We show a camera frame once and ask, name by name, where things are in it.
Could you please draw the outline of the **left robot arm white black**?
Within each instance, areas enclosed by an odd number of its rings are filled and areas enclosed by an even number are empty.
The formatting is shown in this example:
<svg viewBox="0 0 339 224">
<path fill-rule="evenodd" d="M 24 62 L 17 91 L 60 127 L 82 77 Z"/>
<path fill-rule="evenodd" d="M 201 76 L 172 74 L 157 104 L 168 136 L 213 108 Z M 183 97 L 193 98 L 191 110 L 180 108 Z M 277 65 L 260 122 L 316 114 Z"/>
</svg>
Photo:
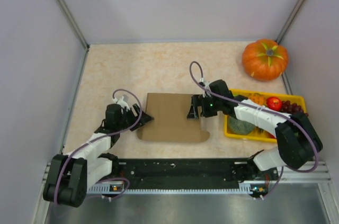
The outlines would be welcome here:
<svg viewBox="0 0 339 224">
<path fill-rule="evenodd" d="M 43 199 L 48 202 L 78 207 L 87 190 L 100 179 L 116 179 L 120 167 L 114 157 L 105 152 L 111 149 L 125 131 L 135 131 L 153 121 L 137 104 L 109 104 L 105 118 L 91 138 L 68 154 L 55 155 L 50 163 Z"/>
</svg>

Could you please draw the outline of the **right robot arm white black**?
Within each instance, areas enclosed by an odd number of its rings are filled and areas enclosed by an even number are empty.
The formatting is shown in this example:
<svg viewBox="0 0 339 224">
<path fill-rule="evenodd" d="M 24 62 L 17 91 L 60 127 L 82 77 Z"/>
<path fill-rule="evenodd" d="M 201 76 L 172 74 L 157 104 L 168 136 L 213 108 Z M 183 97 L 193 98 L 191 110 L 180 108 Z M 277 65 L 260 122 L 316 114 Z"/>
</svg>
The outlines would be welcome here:
<svg viewBox="0 0 339 224">
<path fill-rule="evenodd" d="M 311 158 L 319 161 L 318 154 L 323 144 L 304 113 L 281 113 L 258 105 L 245 96 L 234 96 L 222 79 L 212 83 L 201 79 L 196 84 L 204 93 L 192 96 L 188 119 L 214 117 L 221 112 L 275 136 L 276 147 L 251 157 L 247 166 L 251 178 L 260 179 L 268 169 L 283 166 L 297 171 Z"/>
</svg>

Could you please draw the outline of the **brown cardboard box sheet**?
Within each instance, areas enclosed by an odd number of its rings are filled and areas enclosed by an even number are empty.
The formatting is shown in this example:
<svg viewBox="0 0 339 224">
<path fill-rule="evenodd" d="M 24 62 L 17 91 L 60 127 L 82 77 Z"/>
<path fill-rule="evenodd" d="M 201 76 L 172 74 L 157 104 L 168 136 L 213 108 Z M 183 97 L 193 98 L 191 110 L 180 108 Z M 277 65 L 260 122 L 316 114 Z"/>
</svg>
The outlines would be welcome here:
<svg viewBox="0 0 339 224">
<path fill-rule="evenodd" d="M 191 94 L 148 93 L 146 113 L 154 119 L 137 131 L 143 141 L 202 143 L 210 133 L 201 127 L 200 120 L 188 119 Z"/>
</svg>

